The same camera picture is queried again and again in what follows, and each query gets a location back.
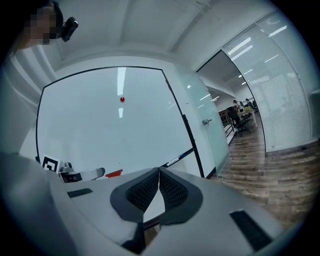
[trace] ceiling light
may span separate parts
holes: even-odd
[[[272,58],[266,60],[264,63],[268,62],[268,61],[271,61],[272,59],[274,59],[275,57],[278,57],[278,54],[276,56],[273,56]]]
[[[210,96],[210,93],[207,96],[204,96],[203,98],[200,99],[200,101],[202,101],[204,98]]]
[[[169,108],[168,108],[168,110],[169,109],[171,109],[173,106],[175,106],[176,105],[176,103],[173,103]]]
[[[268,24],[268,25],[274,25],[274,24],[277,24],[277,23],[279,23],[280,22],[280,20],[278,20],[277,22],[270,22],[269,21],[269,19],[266,21],[266,23]]]
[[[234,47],[231,51],[228,52],[229,55],[234,53],[236,50],[238,50],[240,47],[244,46],[246,43],[251,41],[251,37],[244,40],[242,43],[238,44],[236,47]]]
[[[218,96],[218,97],[215,97],[214,99],[212,99],[211,101],[216,101],[218,98],[219,98],[220,96]]]
[[[123,117],[123,114],[124,114],[124,109],[123,109],[123,107],[119,108],[118,111],[119,111],[119,118],[122,118],[122,117]]]
[[[245,72],[244,75],[247,74],[247,73],[249,73],[249,72],[252,71],[252,70],[253,70],[253,69],[250,69],[249,71]]]
[[[276,31],[272,32],[269,37],[272,37],[274,36],[275,34],[278,34],[279,32],[281,32],[282,30],[285,30],[287,28],[287,26],[283,26],[283,27],[280,27],[279,29],[277,29]]]
[[[240,57],[242,54],[244,54],[245,52],[249,51],[252,48],[252,44],[245,48],[244,50],[242,50],[241,52],[239,52],[236,56],[234,56],[231,60],[234,61],[236,58]]]
[[[118,67],[118,74],[116,79],[116,89],[118,96],[124,94],[124,85],[126,77],[126,67]]]

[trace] glass door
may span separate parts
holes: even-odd
[[[175,66],[192,106],[197,109],[201,123],[207,133],[211,146],[217,176],[221,173],[229,156],[229,146],[225,129],[216,105],[198,74],[182,66]]]

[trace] whiteboard frame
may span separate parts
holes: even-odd
[[[38,119],[39,119],[39,110],[40,110],[40,106],[41,106],[41,100],[42,100],[42,96],[44,94],[44,91],[45,91],[45,88],[55,84],[56,82],[59,82],[63,79],[66,79],[66,78],[69,78],[69,77],[72,77],[72,76],[76,76],[76,75],[79,75],[79,74],[82,74],[82,73],[86,73],[86,72],[90,72],[90,71],[95,71],[95,70],[104,70],[104,69],[112,69],[112,68],[140,68],[140,69],[150,69],[150,70],[159,70],[162,72],[163,74],[163,77],[164,77],[164,80],[169,88],[169,90],[171,91],[172,93],[172,96],[174,98],[174,101],[179,109],[179,112],[180,112],[180,115],[181,115],[181,118],[182,118],[182,121],[184,123],[184,126],[187,130],[187,133],[188,133],[188,136],[189,136],[189,139],[190,139],[190,142],[191,142],[191,145],[192,145],[192,148],[187,150],[186,152],[183,152],[181,155],[177,156],[178,160],[175,161],[178,162],[180,161],[181,159],[183,159],[184,157],[186,157],[187,155],[189,155],[191,152],[194,152],[195,154],[195,158],[196,158],[196,161],[197,161],[197,164],[198,164],[198,167],[199,167],[199,172],[200,172],[200,176],[202,178],[205,177],[204,175],[204,171],[203,171],[203,168],[202,168],[202,164],[201,164],[201,160],[200,160],[200,156],[199,156],[199,153],[198,153],[198,149],[197,149],[197,145],[195,143],[195,139],[193,137],[193,134],[192,134],[192,131],[190,129],[190,126],[189,126],[189,123],[188,123],[188,120],[186,117],[186,115],[183,115],[182,111],[181,111],[181,108],[178,104],[178,101],[177,101],[177,98],[169,84],[169,81],[164,73],[164,71],[160,68],[155,68],[155,67],[146,67],[146,66],[106,66],[106,67],[97,67],[97,68],[92,68],[92,69],[87,69],[87,70],[83,70],[83,71],[80,71],[80,72],[77,72],[77,73],[73,73],[73,74],[70,74],[70,75],[67,75],[65,77],[62,77],[52,83],[49,83],[48,85],[46,85],[45,87],[43,87],[42,91],[41,91],[41,96],[40,96],[40,100],[39,100],[39,104],[38,104],[38,108],[37,108],[37,113],[36,113],[36,123],[35,123],[35,146],[36,146],[36,154],[37,154],[37,157],[36,159],[39,159],[40,160],[40,164],[41,164],[41,159],[40,159],[40,155],[39,155],[39,148],[38,148]]]

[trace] fluorescent light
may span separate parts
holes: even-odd
[[[273,56],[272,58],[266,60],[264,63],[268,62],[268,61],[271,61],[272,59],[274,59],[275,57],[278,57],[278,54],[276,56]]]
[[[119,118],[122,118],[123,113],[124,113],[123,107],[120,107],[120,108],[118,109],[118,111],[119,111]]]
[[[270,22],[269,20],[270,20],[270,19],[268,19],[268,20],[266,21],[266,23],[267,23],[268,25],[274,25],[274,24],[277,24],[277,23],[280,22],[280,20],[278,20],[277,22]]]
[[[252,70],[253,70],[253,69],[250,69],[249,71],[245,72],[244,75],[247,74],[247,73],[249,73],[249,72],[252,71]]]
[[[251,37],[244,40],[242,43],[238,44],[236,47],[234,47],[231,51],[228,52],[229,55],[234,53],[236,50],[238,50],[240,47],[244,46],[246,43],[251,41]]]
[[[287,26],[283,26],[283,27],[280,27],[279,29],[277,29],[276,31],[272,32],[269,37],[272,37],[274,36],[275,34],[278,34],[279,32],[281,32],[282,30],[285,30],[287,28]]]
[[[118,96],[124,94],[126,67],[118,67],[118,75],[116,79],[116,89]]]
[[[210,96],[210,93],[207,96],[204,96],[203,98],[200,99],[200,101],[202,101],[204,98]]]
[[[218,98],[219,98],[220,96],[218,96],[218,97],[215,97],[214,99],[212,99],[211,101],[216,101]]]
[[[242,50],[241,52],[239,52],[236,56],[234,56],[231,60],[234,61],[236,58],[240,57],[242,54],[244,54],[245,52],[249,51],[252,48],[252,44],[245,48],[244,50]]]
[[[261,77],[259,79],[253,80],[252,82],[250,82],[250,84],[254,85],[256,83],[261,83],[261,82],[267,81],[269,79],[270,79],[270,77],[268,75],[266,75],[266,76],[263,76],[263,77]]]
[[[169,108],[168,108],[168,110],[169,109],[171,109],[173,106],[175,106],[176,105],[176,103],[173,103]]]

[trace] office chair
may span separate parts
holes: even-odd
[[[228,115],[232,120],[232,124],[235,128],[237,128],[236,133],[240,134],[240,137],[242,137],[243,132],[249,132],[251,133],[249,129],[249,120],[242,119],[240,120],[240,117],[238,116],[237,111],[232,107],[228,107]]]
[[[252,116],[252,114],[251,114],[251,113],[248,113],[248,114],[244,115],[242,118],[243,118],[244,120],[248,120],[248,121],[250,121],[250,122],[252,123],[252,122],[253,122],[253,119],[250,118],[251,116]]]

